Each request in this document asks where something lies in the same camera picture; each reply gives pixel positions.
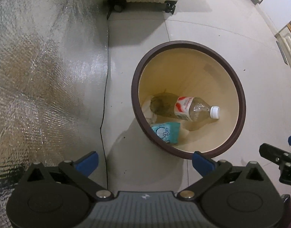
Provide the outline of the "teal tissue packet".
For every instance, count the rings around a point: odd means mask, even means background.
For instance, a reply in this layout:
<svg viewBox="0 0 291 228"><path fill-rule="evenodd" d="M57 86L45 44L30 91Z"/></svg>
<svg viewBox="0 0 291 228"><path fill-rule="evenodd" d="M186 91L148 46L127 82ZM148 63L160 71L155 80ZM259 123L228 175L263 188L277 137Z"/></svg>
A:
<svg viewBox="0 0 291 228"><path fill-rule="evenodd" d="M151 125L154 133L167 144L177 144L180 133L180 123L167 122Z"/></svg>

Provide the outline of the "clear plastic bottle white cap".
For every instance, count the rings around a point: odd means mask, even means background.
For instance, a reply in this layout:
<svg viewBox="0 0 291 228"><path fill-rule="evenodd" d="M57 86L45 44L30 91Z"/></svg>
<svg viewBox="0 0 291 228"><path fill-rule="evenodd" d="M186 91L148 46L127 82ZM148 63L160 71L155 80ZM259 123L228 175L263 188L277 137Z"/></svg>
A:
<svg viewBox="0 0 291 228"><path fill-rule="evenodd" d="M220 107L210 106L198 97L177 96L172 93L155 95L151 99L150 109L159 116L192 122L220 118Z"/></svg>

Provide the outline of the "round beige trash bin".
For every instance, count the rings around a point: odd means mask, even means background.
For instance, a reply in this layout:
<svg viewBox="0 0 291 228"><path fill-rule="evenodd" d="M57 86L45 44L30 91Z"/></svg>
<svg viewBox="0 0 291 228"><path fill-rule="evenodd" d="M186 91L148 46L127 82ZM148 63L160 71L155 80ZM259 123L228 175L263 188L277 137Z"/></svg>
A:
<svg viewBox="0 0 291 228"><path fill-rule="evenodd" d="M181 120L178 143L167 144L151 129L141 109L149 97L160 93L202 98L220 108L220 117L201 123ZM190 41L166 42L147 52L135 70L131 97L146 137L180 158L191 159L195 151L210 158L221 155L240 136L246 117L245 94L234 69L217 52Z"/></svg>

